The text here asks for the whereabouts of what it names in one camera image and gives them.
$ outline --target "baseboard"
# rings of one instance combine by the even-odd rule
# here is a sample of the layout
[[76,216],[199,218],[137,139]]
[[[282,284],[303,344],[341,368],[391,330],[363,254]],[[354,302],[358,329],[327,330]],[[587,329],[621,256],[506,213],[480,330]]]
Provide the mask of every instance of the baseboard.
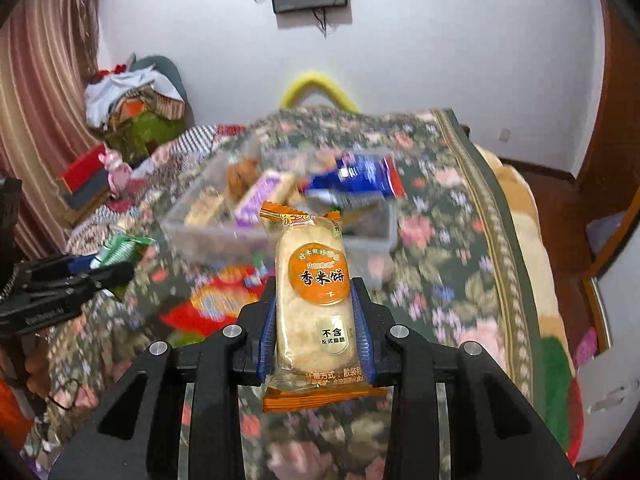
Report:
[[546,166],[540,166],[539,164],[533,164],[531,162],[523,162],[522,160],[513,160],[511,158],[500,157],[500,161],[503,164],[509,164],[513,166],[517,171],[529,171],[529,173],[537,173],[540,175],[551,176],[553,178],[559,178],[560,180],[566,180],[574,183],[575,177],[568,171],[556,170],[555,168],[548,168]]

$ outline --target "power outlet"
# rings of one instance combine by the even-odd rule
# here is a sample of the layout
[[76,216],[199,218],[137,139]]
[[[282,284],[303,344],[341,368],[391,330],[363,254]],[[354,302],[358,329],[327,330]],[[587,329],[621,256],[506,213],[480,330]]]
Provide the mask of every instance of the power outlet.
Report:
[[500,130],[498,140],[501,140],[502,142],[509,142],[509,137],[511,137],[511,130],[508,130],[507,128]]

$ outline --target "bed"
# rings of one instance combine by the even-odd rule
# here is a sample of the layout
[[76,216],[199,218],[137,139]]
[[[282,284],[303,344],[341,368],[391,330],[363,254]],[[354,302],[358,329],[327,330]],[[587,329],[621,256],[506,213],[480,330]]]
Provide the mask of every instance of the bed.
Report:
[[[84,314],[55,327],[49,359],[50,434],[64,443],[76,432],[137,354],[158,338],[174,344],[193,334],[167,324],[220,272],[173,254],[159,220],[220,146],[248,135],[269,148],[386,147],[396,156],[407,199],[398,203],[399,244],[393,278],[374,301],[396,322],[429,340],[458,346],[476,340],[491,353],[546,421],[564,449],[575,447],[567,401],[574,371],[558,314],[538,214],[522,177],[476,148],[451,110],[366,116],[325,107],[281,110],[238,131],[200,126],[161,146],[143,165],[145,185],[121,212],[106,206],[76,228],[67,249],[91,254],[114,232],[154,238],[122,303],[97,294]],[[377,262],[369,262],[376,272]],[[228,306],[210,306],[225,324]],[[247,478],[349,480],[382,478],[391,393],[297,413],[261,412],[260,390],[241,388],[241,433]],[[446,416],[444,392],[440,413]],[[187,445],[188,402],[181,449]],[[448,435],[441,424],[444,478]],[[185,461],[180,478],[186,478]]]

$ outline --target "blue snack bag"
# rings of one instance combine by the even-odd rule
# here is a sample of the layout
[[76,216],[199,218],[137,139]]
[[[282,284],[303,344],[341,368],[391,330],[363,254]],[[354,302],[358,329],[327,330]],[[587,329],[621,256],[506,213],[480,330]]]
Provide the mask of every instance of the blue snack bag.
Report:
[[348,193],[379,191],[386,198],[404,197],[404,187],[391,155],[346,153],[336,168],[313,176],[307,189],[336,189]]

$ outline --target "wooden floor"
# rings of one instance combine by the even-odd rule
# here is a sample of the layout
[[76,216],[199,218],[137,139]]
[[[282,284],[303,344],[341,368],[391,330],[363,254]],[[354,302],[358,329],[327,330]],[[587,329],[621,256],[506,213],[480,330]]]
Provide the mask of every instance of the wooden floor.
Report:
[[520,173],[536,199],[542,241],[549,254],[558,307],[573,354],[584,333],[593,325],[580,283],[580,275],[591,265],[580,195],[575,185],[566,180],[526,170]]

